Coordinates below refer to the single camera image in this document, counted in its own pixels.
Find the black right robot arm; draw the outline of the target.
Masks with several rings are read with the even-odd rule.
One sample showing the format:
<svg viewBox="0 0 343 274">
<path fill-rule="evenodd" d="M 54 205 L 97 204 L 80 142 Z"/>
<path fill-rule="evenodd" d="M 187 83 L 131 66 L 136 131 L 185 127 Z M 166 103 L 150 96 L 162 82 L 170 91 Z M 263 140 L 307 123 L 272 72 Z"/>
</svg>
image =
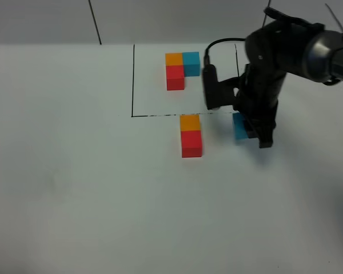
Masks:
<svg viewBox="0 0 343 274">
<path fill-rule="evenodd" d="M 245 39 L 249 63 L 240 77 L 237 110 L 260 148 L 273 145 L 278 95 L 287 74 L 333 86 L 343 82 L 343 32 L 266 7 L 272 22 Z"/>
</svg>

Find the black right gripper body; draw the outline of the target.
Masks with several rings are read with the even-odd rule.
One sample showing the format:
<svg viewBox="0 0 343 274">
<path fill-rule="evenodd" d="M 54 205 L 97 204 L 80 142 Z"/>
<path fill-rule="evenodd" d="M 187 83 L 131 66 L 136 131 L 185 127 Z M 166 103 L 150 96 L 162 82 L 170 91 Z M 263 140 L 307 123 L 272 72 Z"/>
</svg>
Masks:
<svg viewBox="0 0 343 274">
<path fill-rule="evenodd" d="M 286 72 L 269 71 L 253 64 L 247 64 L 241 75 L 240 88 L 237 94 L 237 111 L 254 117 L 254 128 L 270 125 L 276 127 L 278 96 Z"/>
</svg>

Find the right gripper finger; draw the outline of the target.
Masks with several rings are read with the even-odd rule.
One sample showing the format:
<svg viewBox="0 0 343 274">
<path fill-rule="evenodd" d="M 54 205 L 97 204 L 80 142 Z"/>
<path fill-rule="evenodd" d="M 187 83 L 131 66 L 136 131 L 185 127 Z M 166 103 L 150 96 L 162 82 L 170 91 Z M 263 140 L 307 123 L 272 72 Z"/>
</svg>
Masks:
<svg viewBox="0 0 343 274">
<path fill-rule="evenodd" d="M 242 114 L 243 117 L 243 124 L 244 124 L 244 129 L 246 131 L 246 134 L 249 139 L 254 139 L 256 138 L 256 132 L 254 129 L 254 117 L 251 117 L 248 114 Z"/>
<path fill-rule="evenodd" d="M 254 132 L 259 142 L 259 148 L 270 148 L 273 145 L 274 126 L 257 126 Z"/>
</svg>

